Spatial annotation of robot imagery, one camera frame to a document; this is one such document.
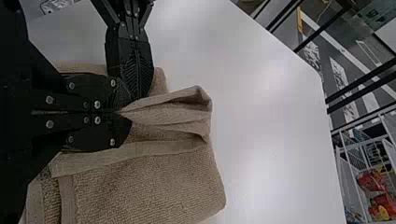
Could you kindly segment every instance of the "floor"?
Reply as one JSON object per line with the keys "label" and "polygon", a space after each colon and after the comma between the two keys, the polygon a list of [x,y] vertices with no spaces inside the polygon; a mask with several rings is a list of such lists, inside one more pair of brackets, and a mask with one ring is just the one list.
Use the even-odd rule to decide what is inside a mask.
{"label": "floor", "polygon": [[[271,1],[256,21],[266,27],[289,1]],[[313,28],[323,25],[341,9],[335,1],[326,2],[321,0],[304,1],[300,6],[300,12],[299,10],[294,11],[274,32],[274,36],[290,49],[295,49],[307,36],[314,33]],[[297,27],[299,23],[302,25],[300,31]],[[364,76],[395,56],[392,50],[378,42],[371,34],[371,30],[368,31],[366,27],[357,22],[356,18],[347,14],[301,50],[299,55],[310,63],[322,77],[326,96],[341,90],[348,83]],[[373,78],[365,85],[376,80],[378,77]],[[330,126],[337,128],[394,100],[396,100],[395,81],[333,112]]]}

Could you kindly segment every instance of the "white table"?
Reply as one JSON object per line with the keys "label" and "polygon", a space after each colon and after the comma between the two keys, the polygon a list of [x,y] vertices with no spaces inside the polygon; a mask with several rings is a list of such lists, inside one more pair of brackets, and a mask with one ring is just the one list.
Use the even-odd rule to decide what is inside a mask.
{"label": "white table", "polygon": [[[89,1],[29,24],[52,61],[104,63]],[[229,0],[161,0],[148,23],[171,90],[202,86],[226,208],[206,223],[345,223],[318,74]]]}

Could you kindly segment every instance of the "screw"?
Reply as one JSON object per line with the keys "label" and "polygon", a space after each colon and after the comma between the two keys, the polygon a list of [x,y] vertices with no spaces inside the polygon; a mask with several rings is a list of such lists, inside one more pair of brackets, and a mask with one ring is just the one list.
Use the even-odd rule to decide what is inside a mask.
{"label": "screw", "polygon": [[89,123],[89,122],[90,122],[90,118],[85,117],[85,118],[84,118],[84,123]]}
{"label": "screw", "polygon": [[53,97],[52,96],[47,96],[46,97],[46,103],[49,104],[49,105],[52,105],[53,104]]}
{"label": "screw", "polygon": [[95,101],[94,105],[95,109],[99,109],[100,108],[100,102],[99,101]]}
{"label": "screw", "polygon": [[73,137],[72,135],[70,135],[70,136],[67,138],[67,142],[70,143],[70,144],[74,143],[74,137]]}
{"label": "screw", "polygon": [[114,147],[116,145],[116,140],[114,138],[110,139],[110,145]]}
{"label": "screw", "polygon": [[51,128],[53,128],[53,121],[52,120],[47,120],[47,123],[46,123],[46,127],[48,128],[48,129],[51,129]]}
{"label": "screw", "polygon": [[100,124],[100,122],[101,122],[101,119],[99,117],[96,117],[95,118],[95,124]]}
{"label": "screw", "polygon": [[69,83],[69,89],[73,90],[76,87],[76,84],[74,84],[74,82],[70,82]]}

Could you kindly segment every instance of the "wire rack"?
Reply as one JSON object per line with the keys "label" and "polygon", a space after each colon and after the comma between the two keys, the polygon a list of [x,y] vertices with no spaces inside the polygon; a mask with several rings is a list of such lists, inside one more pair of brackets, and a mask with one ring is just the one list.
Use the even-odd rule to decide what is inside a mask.
{"label": "wire rack", "polygon": [[[344,205],[361,215],[362,223],[375,223],[369,213],[370,199],[385,191],[363,190],[357,181],[359,174],[377,170],[388,187],[387,192],[396,195],[396,150],[392,137],[396,136],[396,121],[392,117],[380,118],[388,134],[370,138],[363,131],[356,129],[340,132],[342,147],[335,150]],[[384,223],[396,223],[396,220]]]}

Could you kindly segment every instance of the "folded cloth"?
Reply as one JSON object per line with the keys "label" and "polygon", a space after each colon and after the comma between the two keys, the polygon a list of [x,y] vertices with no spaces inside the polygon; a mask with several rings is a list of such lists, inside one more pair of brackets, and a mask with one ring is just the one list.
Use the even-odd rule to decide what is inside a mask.
{"label": "folded cloth", "polygon": [[[58,70],[106,73],[101,65]],[[119,111],[133,121],[120,148],[52,160],[29,186],[25,223],[198,223],[225,206],[209,96],[200,87],[168,93],[160,68],[149,95]]]}

